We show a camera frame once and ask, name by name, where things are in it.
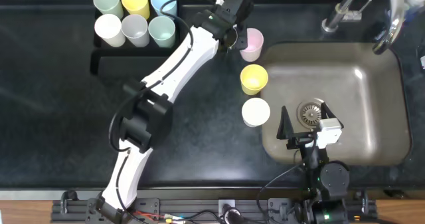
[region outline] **cup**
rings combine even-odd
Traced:
[[[120,19],[124,15],[120,0],[93,0],[93,4],[104,15],[113,14]]]
[[[240,73],[242,90],[247,95],[257,94],[268,82],[268,74],[265,68],[258,64],[245,66]]]
[[[126,37],[121,31],[120,18],[113,14],[99,17],[94,23],[94,31],[112,47],[120,47],[126,41]]]
[[[141,15],[147,20],[150,16],[148,0],[122,0],[122,5],[130,15]]]
[[[149,34],[162,48],[171,48],[175,42],[174,22],[166,16],[155,17],[149,24]]]
[[[261,98],[250,98],[242,106],[242,118],[248,127],[257,127],[267,122],[270,117],[270,107]]]
[[[247,28],[246,36],[248,39],[248,47],[240,51],[240,55],[245,61],[253,62],[260,57],[261,48],[263,47],[264,37],[263,34],[254,28]]]
[[[129,15],[121,23],[122,33],[136,47],[145,47],[149,44],[147,21],[141,15]]]
[[[167,1],[170,1],[170,0],[151,0],[152,7],[155,9],[155,12],[158,14],[158,16],[164,15],[159,10],[161,9],[161,7]],[[166,13],[172,14],[174,16],[177,16],[177,2],[176,1],[173,1],[170,4],[167,4],[164,7],[163,11],[166,12]]]

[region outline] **faucet base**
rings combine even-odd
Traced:
[[[327,21],[327,19],[324,19],[324,20],[322,20],[322,22],[321,22],[321,28],[322,28],[325,32],[333,33],[333,32],[335,32],[335,31],[338,29],[338,26],[336,26],[335,28],[327,27],[327,26],[326,26],[326,21]]]

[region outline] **sink drain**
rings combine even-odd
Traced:
[[[320,104],[323,101],[314,98],[313,100],[302,102],[297,108],[297,117],[300,124],[306,128],[312,129],[321,120]]]

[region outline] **sink basin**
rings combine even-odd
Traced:
[[[295,150],[276,139],[281,107],[288,109],[294,132],[306,132],[320,119],[324,101],[345,126],[339,141],[326,147],[331,160],[377,166],[403,161],[410,134],[398,59],[391,51],[375,55],[372,46],[288,43],[266,51],[259,63],[269,81],[261,97],[271,115],[262,141],[272,158],[282,163],[294,158]]]

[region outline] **chrome faucet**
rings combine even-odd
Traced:
[[[349,13],[349,6],[354,0],[343,0],[341,3],[335,6],[334,12],[328,19],[324,19],[321,23],[321,27],[325,32],[331,33],[338,29],[338,24],[341,21],[347,21],[345,18]],[[381,37],[378,43],[373,47],[373,52],[377,55],[382,54],[387,48],[389,48],[393,42],[397,39],[397,36],[401,30],[404,21],[404,0],[390,0],[391,1],[391,17],[390,24],[385,34]],[[371,2],[371,0],[362,7],[360,11],[357,11],[357,17],[361,19],[361,11]]]

